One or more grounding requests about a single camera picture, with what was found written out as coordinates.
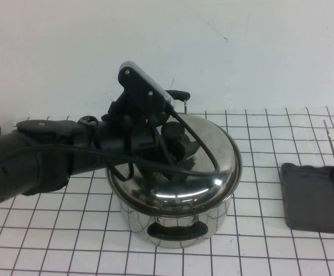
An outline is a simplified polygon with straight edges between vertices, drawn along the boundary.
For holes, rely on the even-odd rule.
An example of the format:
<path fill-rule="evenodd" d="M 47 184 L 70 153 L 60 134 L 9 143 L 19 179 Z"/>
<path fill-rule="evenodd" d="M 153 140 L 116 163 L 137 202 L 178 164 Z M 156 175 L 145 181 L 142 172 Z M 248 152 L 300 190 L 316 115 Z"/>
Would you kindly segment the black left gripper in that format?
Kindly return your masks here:
<path fill-rule="evenodd" d="M 151 151 L 149 160 L 166 165 L 168 160 L 161 143 L 157 125 L 166 121 L 166 101 L 157 93 L 133 94 L 122 92 L 113 101 L 108 113 L 102 120 L 111 127 L 111 133 L 117 134 L 124 141 L 123 152 L 131 155 L 143 155 Z M 173 146 L 173 154 L 179 167 L 193 167 L 194 155 L 198 151 L 198 142 L 184 134 Z"/>

